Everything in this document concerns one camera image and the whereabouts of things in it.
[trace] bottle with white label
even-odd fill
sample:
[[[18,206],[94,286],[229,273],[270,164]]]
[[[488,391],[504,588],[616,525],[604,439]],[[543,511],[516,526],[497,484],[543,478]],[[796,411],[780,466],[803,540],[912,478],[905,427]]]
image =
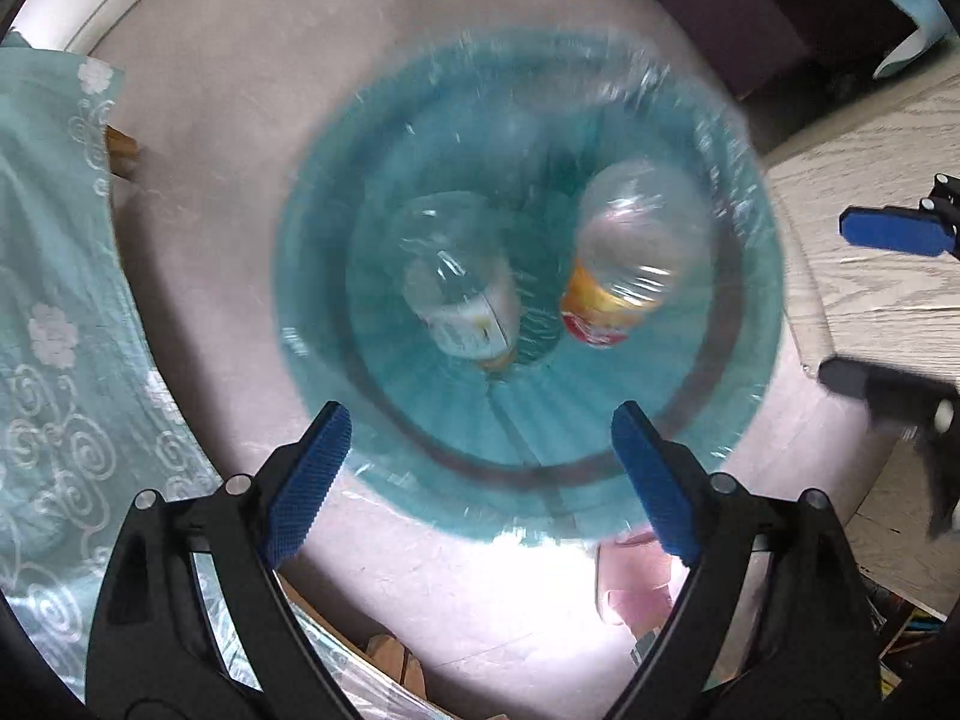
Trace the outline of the bottle with white label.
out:
[[[405,203],[391,228],[403,297],[440,351],[485,370],[510,365],[520,299],[486,199],[442,191]]]

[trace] wood grain surface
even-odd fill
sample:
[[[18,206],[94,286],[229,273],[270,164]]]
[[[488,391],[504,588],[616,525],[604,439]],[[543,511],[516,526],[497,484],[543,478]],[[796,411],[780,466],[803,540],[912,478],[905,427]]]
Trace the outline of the wood grain surface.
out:
[[[838,231],[848,205],[916,208],[936,172],[960,173],[956,76],[771,167],[772,194],[824,306],[817,317],[788,305],[795,333],[826,320],[839,352],[960,381],[960,263],[851,247]],[[816,349],[800,351],[806,364],[819,362]]]
[[[847,524],[853,557],[871,579],[940,618],[960,596],[960,539],[928,541],[928,484],[909,442],[898,442]]]

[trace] white label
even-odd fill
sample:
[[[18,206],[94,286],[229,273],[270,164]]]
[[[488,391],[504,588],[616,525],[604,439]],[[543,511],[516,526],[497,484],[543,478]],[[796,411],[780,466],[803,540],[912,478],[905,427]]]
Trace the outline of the white label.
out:
[[[506,354],[520,328],[520,305],[510,266],[504,263],[496,284],[483,295],[422,312],[419,317],[440,351],[451,357],[491,360]]]

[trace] plastic sheet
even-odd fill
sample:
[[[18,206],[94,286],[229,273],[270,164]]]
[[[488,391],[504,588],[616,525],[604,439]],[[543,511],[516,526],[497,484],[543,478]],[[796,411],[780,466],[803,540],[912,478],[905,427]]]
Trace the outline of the plastic sheet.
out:
[[[559,309],[579,202],[635,159],[698,187],[709,251],[626,341],[592,348]],[[390,278],[397,209],[444,191],[498,214],[522,304],[507,370],[443,354]],[[707,469],[723,461],[772,373],[784,278],[757,162],[718,98],[628,38],[519,29],[434,47],[355,95],[285,209],[275,298],[307,408],[352,411],[360,479],[441,529],[536,542],[644,522],[610,448],[623,400]]]

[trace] blue gripper pad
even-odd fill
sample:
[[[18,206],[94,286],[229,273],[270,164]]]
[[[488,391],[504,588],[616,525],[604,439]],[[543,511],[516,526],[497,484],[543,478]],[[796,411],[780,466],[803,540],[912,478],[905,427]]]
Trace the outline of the blue gripper pad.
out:
[[[634,402],[622,404],[613,412],[611,424],[613,451],[630,477],[634,490],[650,518],[656,538],[669,555],[685,565],[700,557],[700,541],[693,521],[693,503],[671,472],[664,450],[671,447],[689,454],[685,446],[665,442],[650,420]],[[690,460],[696,463],[693,455]]]
[[[277,568],[304,544],[320,504],[349,452],[351,433],[347,409],[339,403],[328,403],[304,437],[290,447],[298,457],[270,504],[267,532],[260,548],[267,566]]]
[[[882,248],[936,257],[952,251],[954,235],[933,214],[909,208],[859,208],[840,215],[840,235],[855,247]]]

